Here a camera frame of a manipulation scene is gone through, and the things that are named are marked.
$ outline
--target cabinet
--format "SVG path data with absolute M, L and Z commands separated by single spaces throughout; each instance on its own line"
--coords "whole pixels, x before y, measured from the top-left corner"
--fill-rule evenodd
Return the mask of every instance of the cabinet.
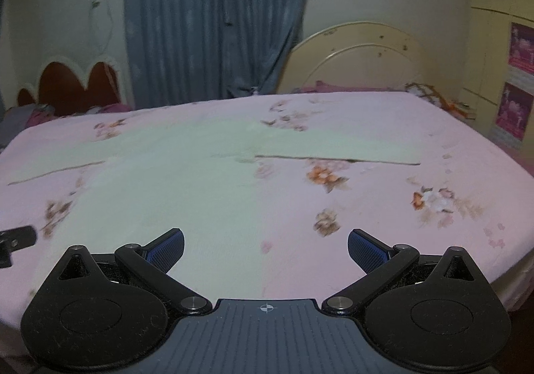
M 476 111 L 472 126 L 485 136 L 495 121 L 507 76 L 511 22 L 534 27 L 534 0 L 471 0 L 459 100 Z M 534 114 L 530 116 L 521 153 L 534 156 Z

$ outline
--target floral pattern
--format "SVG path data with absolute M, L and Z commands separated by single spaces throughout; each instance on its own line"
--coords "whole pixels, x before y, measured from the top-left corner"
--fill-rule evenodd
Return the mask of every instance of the floral pattern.
M 311 111 L 310 113 L 293 111 L 291 113 L 287 112 L 288 100 L 280 100 L 277 103 L 274 103 L 270 108 L 269 112 L 277 112 L 280 115 L 277 118 L 271 120 L 262 120 L 261 122 L 269 127 L 275 128 L 287 128 L 295 131 L 306 131 L 308 126 L 304 124 L 312 115 L 321 113 L 321 111 Z
M 269 253 L 269 251 L 272 249 L 272 243 L 268 240 L 263 240 L 260 245 L 260 251 L 262 254 L 266 255 Z
M 505 244 L 504 244 L 504 240 L 502 238 L 500 238 L 498 241 L 495 241 L 495 240 L 490 240 L 488 242 L 488 244 L 492 247 L 492 248 L 504 248 Z
M 51 238 L 54 229 L 68 216 L 72 202 L 48 201 L 46 205 L 46 225 L 41 228 L 44 238 Z
M 258 164 L 256 172 L 254 173 L 254 176 L 259 179 L 267 179 L 267 178 L 272 177 L 275 172 L 276 171 L 274 170 L 274 164 L 261 161 Z
M 77 190 L 82 188 L 84 184 L 85 182 L 83 180 L 83 177 L 78 177 L 75 183 L 75 188 L 69 193 L 69 196 L 72 197 L 73 195 L 75 195 L 77 193 Z M 53 236 L 54 229 L 68 216 L 72 204 L 73 201 L 65 201 L 61 199 L 46 202 L 46 209 L 44 214 L 46 224 L 41 228 L 43 238 L 48 239 Z
M 406 181 L 412 185 L 418 185 L 415 177 L 409 177 Z M 473 220 L 478 219 L 484 213 L 482 206 L 474 204 L 470 199 L 457 198 L 455 193 L 448 188 L 441 188 L 436 192 L 434 188 L 425 186 L 413 193 L 412 207 L 421 212 L 420 219 L 423 224 L 429 224 L 437 217 L 438 228 L 452 225 L 455 222 L 455 212 L 458 212 L 463 219 L 469 216 Z
M 125 121 L 126 121 L 126 118 L 119 119 L 109 124 L 105 124 L 103 122 L 99 122 L 98 124 L 96 124 L 94 129 L 97 131 L 97 134 L 96 134 L 97 140 L 111 139 L 121 134 L 121 131 L 118 130 L 117 127 L 124 126 Z
M 321 184 L 324 186 L 326 192 L 329 194 L 334 188 L 346 190 L 347 177 L 340 177 L 334 174 L 325 166 L 317 164 L 313 169 L 306 174 L 308 179 L 314 184 Z
M 317 215 L 317 222 L 313 225 L 313 229 L 321 237 L 329 236 L 340 229 L 339 224 L 336 222 L 337 214 L 332 209 L 324 209 Z
M 309 166 L 321 166 L 327 168 L 332 172 L 339 170 L 347 170 L 350 168 L 351 162 L 348 160 L 320 160 L 320 159 L 308 159 Z

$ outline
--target pink poster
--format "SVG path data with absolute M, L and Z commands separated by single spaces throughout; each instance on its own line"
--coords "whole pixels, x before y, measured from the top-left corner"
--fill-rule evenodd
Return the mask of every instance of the pink poster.
M 514 138 L 523 140 L 534 96 L 506 82 L 496 124 Z
M 512 23 L 508 64 L 534 74 L 534 29 Z
M 512 23 L 508 77 L 489 138 L 520 150 L 534 102 L 534 28 Z

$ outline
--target blue gripper pad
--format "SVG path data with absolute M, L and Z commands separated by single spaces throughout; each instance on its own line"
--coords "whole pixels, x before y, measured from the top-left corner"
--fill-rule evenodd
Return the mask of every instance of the blue gripper pad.
M 146 253 L 145 259 L 163 273 L 169 270 L 184 254 L 184 235 L 177 231 Z
M 370 273 L 388 260 L 388 253 L 360 234 L 351 232 L 348 238 L 349 255 L 365 273 Z

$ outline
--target brown headboard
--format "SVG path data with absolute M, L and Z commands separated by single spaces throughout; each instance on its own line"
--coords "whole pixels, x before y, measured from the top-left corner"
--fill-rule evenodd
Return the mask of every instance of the brown headboard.
M 120 103 L 117 74 L 113 67 L 104 62 L 94 64 L 89 74 L 87 89 L 73 71 L 61 62 L 48 64 L 38 84 L 38 101 L 22 88 L 17 96 L 19 106 L 30 103 L 49 104 L 55 108 L 56 116 L 87 112 L 93 106 Z

